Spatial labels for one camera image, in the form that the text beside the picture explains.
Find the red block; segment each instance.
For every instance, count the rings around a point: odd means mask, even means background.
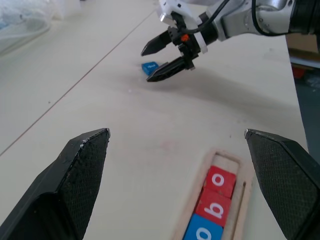
[[[217,192],[204,189],[195,213],[201,217],[224,227],[229,214],[231,200]]]
[[[206,176],[203,187],[215,191],[227,198],[231,198],[235,184],[235,174],[212,166]]]

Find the black cable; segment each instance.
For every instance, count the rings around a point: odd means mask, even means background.
[[[261,29],[259,26],[258,20],[257,20],[257,13],[256,13],[256,8],[257,8],[257,0],[251,0],[252,5],[251,5],[251,13],[252,13],[252,21],[253,21],[253,26],[257,30],[258,33],[260,33],[263,36],[267,37],[277,37],[277,36],[282,36],[288,34],[288,32],[285,33],[272,33],[272,32],[265,32]]]
[[[205,21],[205,23],[203,23],[201,26],[197,27],[196,29],[186,29],[186,28],[181,28],[181,32],[184,34],[196,34],[201,32],[203,29],[205,29],[209,24],[211,24],[215,18],[218,16],[218,14],[221,12],[222,9],[224,9],[224,7],[227,5],[227,3],[230,0],[224,0],[220,6],[216,9],[216,11],[213,13],[213,15],[207,20]]]

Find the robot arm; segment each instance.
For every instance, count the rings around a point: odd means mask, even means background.
[[[160,66],[148,82],[162,81],[184,69],[194,69],[192,60],[200,52],[206,53],[207,45],[216,40],[224,41],[241,34],[267,37],[320,34],[318,0],[216,0],[199,17],[193,16],[185,2],[159,0],[157,13],[169,28],[149,41],[141,55],[157,53],[172,42],[178,46],[181,57]]]

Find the letter block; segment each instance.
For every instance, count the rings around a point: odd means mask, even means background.
[[[222,232],[221,226],[193,214],[183,240],[220,240]]]
[[[231,198],[236,184],[236,175],[219,167],[212,166],[206,176],[204,188]]]
[[[226,225],[231,200],[217,192],[204,188],[195,213],[221,227]]]

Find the blue block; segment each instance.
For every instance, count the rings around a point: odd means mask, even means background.
[[[159,67],[159,65],[154,61],[146,62],[146,63],[142,64],[142,70],[148,76],[150,76],[158,67]]]
[[[197,214],[193,214],[183,240],[221,240],[221,226]]]

